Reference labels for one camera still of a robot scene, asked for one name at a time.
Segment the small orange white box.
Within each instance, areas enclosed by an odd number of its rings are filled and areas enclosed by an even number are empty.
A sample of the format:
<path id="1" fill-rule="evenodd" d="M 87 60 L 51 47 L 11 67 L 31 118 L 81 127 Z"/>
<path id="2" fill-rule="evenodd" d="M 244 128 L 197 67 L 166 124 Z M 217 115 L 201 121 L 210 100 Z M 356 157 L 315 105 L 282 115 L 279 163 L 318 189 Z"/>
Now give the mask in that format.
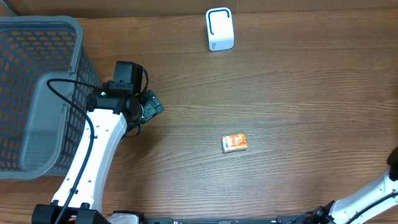
<path id="1" fill-rule="evenodd" d="M 223 136 L 221 138 L 224 153 L 243 151 L 248 148 L 248 142 L 244 133 Z"/>

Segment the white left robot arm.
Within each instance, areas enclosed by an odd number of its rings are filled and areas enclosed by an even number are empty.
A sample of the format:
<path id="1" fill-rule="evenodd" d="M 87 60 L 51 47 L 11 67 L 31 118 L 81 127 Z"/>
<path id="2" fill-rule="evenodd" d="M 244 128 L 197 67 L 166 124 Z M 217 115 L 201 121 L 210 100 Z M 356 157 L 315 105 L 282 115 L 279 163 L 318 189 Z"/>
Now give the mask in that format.
<path id="1" fill-rule="evenodd" d="M 101 214 L 104 185 L 114 153 L 122 138 L 163 112 L 148 88 L 147 70 L 134 62 L 118 61 L 114 78 L 92 86 L 86 106 L 71 106 L 85 117 L 80 143 L 62 185 L 50 204 L 35 206 L 33 224 L 145 223 L 144 214 L 115 211 Z"/>

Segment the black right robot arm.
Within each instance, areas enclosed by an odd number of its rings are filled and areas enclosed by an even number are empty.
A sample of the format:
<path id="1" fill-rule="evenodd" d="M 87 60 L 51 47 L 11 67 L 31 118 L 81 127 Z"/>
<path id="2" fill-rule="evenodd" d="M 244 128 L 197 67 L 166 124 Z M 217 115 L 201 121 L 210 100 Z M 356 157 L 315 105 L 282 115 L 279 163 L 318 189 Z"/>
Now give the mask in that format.
<path id="1" fill-rule="evenodd" d="M 365 223 L 397 205 L 397 149 L 389 154 L 381 176 L 349 197 L 319 207 L 306 223 Z"/>

